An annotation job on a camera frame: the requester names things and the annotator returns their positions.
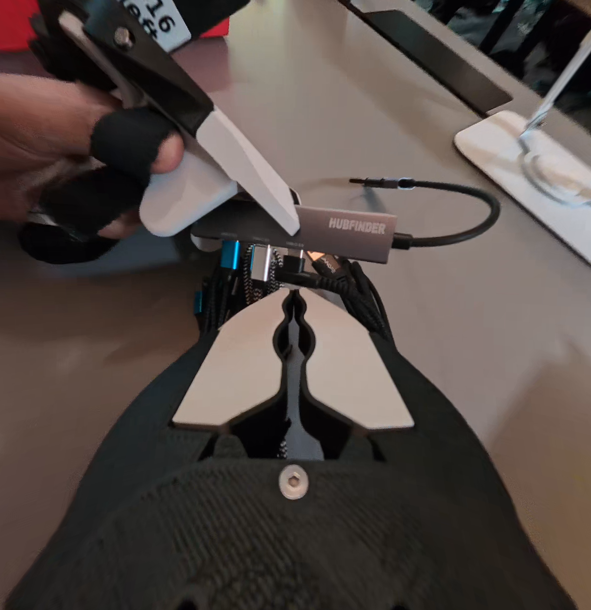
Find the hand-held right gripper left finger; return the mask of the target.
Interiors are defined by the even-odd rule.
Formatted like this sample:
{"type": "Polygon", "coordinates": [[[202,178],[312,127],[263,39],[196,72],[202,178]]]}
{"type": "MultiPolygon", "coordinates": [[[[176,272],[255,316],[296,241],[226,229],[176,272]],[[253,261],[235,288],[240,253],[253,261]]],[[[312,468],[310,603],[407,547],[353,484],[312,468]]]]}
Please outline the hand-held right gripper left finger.
{"type": "Polygon", "coordinates": [[[288,288],[241,310],[217,332],[172,417],[179,428],[218,431],[269,405],[284,389],[288,288]]]}

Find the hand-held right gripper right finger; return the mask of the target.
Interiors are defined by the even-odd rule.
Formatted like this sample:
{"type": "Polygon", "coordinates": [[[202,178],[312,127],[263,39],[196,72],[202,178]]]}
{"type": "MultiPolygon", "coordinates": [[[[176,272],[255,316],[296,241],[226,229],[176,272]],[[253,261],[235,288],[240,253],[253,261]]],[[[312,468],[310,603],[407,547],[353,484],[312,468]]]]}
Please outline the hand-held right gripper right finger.
{"type": "Polygon", "coordinates": [[[370,332],[308,288],[295,292],[303,356],[299,415],[312,436],[347,436],[352,428],[412,428],[401,394],[370,332]]]}

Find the grey usb hub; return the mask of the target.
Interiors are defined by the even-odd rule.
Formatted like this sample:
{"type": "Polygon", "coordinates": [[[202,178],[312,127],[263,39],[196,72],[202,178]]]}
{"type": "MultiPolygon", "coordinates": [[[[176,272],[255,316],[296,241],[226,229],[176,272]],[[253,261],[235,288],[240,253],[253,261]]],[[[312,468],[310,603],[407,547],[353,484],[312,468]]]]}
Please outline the grey usb hub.
{"type": "Polygon", "coordinates": [[[377,264],[388,262],[397,225],[395,216],[298,205],[295,211],[299,230],[289,235],[257,202],[242,193],[194,222],[191,235],[313,251],[377,264]]]}

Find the person's left hand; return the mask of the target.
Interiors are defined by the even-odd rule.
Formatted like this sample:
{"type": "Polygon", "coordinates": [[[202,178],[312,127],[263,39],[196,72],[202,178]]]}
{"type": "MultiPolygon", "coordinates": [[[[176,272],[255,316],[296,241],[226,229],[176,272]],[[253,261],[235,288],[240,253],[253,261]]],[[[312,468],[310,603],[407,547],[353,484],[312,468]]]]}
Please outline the person's left hand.
{"type": "Polygon", "coordinates": [[[0,73],[0,224],[25,223],[42,188],[89,158],[117,97],[86,86],[0,73]]]}

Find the red storage bin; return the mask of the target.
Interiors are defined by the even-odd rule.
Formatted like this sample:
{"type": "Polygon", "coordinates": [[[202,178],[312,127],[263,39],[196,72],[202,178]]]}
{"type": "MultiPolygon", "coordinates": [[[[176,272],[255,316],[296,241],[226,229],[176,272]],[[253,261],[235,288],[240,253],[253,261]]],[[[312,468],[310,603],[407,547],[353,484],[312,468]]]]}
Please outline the red storage bin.
{"type": "Polygon", "coordinates": [[[37,1],[0,1],[0,52],[27,49],[33,36],[30,18],[37,9],[37,1]]]}

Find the white base document stand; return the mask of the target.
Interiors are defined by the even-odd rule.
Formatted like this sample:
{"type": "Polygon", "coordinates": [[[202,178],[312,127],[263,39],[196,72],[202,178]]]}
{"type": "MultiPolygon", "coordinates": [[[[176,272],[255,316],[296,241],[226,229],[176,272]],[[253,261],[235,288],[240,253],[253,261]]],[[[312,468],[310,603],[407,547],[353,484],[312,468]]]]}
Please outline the white base document stand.
{"type": "Polygon", "coordinates": [[[472,165],[591,266],[591,168],[542,129],[589,55],[591,30],[528,119],[500,111],[457,133],[453,142],[472,165]]]}

